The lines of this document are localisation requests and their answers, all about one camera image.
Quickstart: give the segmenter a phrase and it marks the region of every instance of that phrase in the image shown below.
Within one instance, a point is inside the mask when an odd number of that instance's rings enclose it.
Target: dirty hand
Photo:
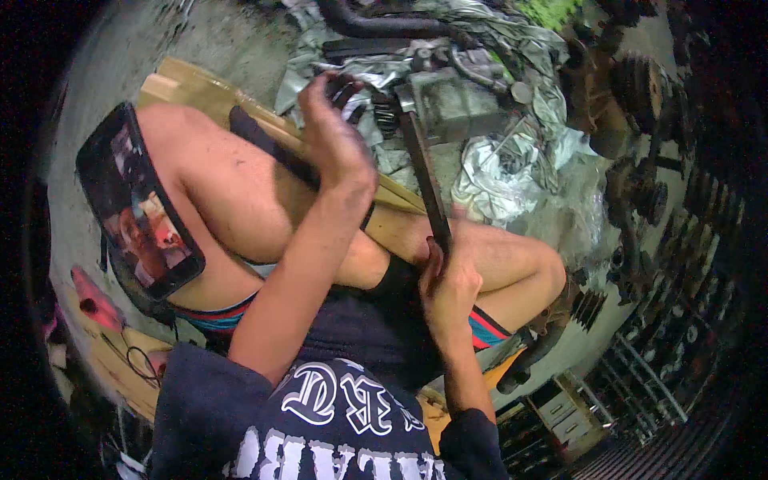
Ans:
[[[328,71],[299,93],[304,140],[311,150],[310,161],[319,170],[322,187],[334,187],[342,180],[378,181],[368,147],[353,126],[365,106],[358,107],[348,121],[341,116],[349,99],[361,89],[362,83]]]
[[[447,264],[442,249],[429,237],[429,260],[419,279],[427,327],[441,352],[456,345],[472,345],[472,328],[467,319],[482,286],[472,256],[472,239],[465,228],[469,220],[457,207],[453,217],[453,245]]]

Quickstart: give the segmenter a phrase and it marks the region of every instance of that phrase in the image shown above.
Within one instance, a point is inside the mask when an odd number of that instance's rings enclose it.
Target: metal tool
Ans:
[[[416,180],[419,182],[419,188],[422,191],[422,199],[427,210],[429,226],[432,228],[435,242],[437,242],[440,248],[442,248],[442,252],[447,256],[451,250],[451,228],[448,225],[448,218],[442,205],[440,186],[437,183],[437,179],[435,179],[432,157],[429,155],[429,148],[427,147],[424,133],[416,118],[415,102],[411,92],[404,85],[395,87],[395,95],[398,100],[397,106],[400,110],[398,114],[400,130],[406,144],[406,150],[408,150],[411,156]]]

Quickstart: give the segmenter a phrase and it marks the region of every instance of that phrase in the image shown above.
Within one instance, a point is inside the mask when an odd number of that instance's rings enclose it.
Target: black rubber hose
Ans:
[[[502,395],[512,393],[520,385],[518,382],[520,374],[527,372],[534,363],[543,359],[558,344],[564,331],[564,326],[550,326],[547,335],[543,338],[539,337],[533,346],[523,351],[496,384],[499,393]]]
[[[346,0],[317,0],[326,23],[337,33],[355,38],[437,38],[457,35],[455,28],[434,18],[365,18]]]

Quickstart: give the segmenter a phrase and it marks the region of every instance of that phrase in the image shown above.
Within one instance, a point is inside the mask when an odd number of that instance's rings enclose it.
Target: phone screen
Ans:
[[[183,224],[169,216],[177,219],[163,200],[132,112],[123,106],[104,120],[78,155],[78,173],[113,254],[159,298],[197,275],[200,262],[185,260],[202,256]]]

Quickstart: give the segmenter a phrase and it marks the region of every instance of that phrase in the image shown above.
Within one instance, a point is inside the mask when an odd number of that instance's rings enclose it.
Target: forearm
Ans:
[[[491,396],[483,381],[471,337],[441,346],[440,350],[445,364],[445,400],[451,416],[478,409],[496,423]]]
[[[376,182],[350,178],[321,189],[283,258],[238,323],[229,358],[273,385],[296,358],[352,238],[372,201]]]

